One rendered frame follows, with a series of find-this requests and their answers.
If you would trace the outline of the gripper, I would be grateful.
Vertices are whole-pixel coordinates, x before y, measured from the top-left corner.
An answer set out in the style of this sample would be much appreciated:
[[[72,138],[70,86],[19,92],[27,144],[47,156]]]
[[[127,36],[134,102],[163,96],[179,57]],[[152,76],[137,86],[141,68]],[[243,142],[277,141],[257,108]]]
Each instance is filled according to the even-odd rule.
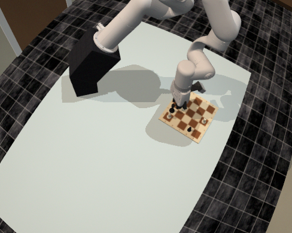
[[[173,95],[173,102],[177,103],[176,109],[183,108],[185,110],[187,109],[187,104],[190,99],[190,90],[187,92],[178,91],[177,89],[175,89],[174,80],[172,81],[171,88],[170,88],[170,91]]]

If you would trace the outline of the chessboard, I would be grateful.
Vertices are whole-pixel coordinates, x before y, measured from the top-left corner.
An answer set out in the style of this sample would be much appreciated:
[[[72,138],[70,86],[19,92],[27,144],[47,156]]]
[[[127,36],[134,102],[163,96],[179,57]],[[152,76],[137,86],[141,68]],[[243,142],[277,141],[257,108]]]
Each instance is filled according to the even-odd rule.
[[[176,104],[176,102],[173,102],[173,99],[163,111],[159,117],[159,120],[194,142],[199,143],[217,113],[218,107],[200,97],[196,93],[191,92],[187,109],[183,111],[182,108],[176,109],[175,106],[175,112],[171,113],[171,119],[167,119],[167,115],[170,112],[169,110],[172,104]],[[202,120],[205,117],[207,118],[206,123],[202,124]],[[187,131],[189,127],[191,127],[191,132]]]

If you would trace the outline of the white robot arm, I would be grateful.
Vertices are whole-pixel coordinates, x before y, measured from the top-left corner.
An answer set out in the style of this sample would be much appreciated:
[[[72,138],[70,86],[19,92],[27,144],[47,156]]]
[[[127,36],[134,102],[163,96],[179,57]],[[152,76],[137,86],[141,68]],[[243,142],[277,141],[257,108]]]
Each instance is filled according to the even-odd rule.
[[[191,44],[187,52],[188,60],[179,62],[174,80],[178,91],[197,90],[203,94],[206,91],[203,84],[199,81],[192,83],[194,80],[211,79],[215,75],[214,67],[203,52],[205,44],[217,51],[225,51],[237,37],[241,18],[230,9],[228,1],[202,0],[212,29],[208,36],[202,36]],[[96,28],[99,32],[94,34],[94,42],[102,51],[115,53],[118,44],[141,23],[144,14],[165,20],[189,12],[193,5],[194,0],[130,0],[106,27],[98,23]]]

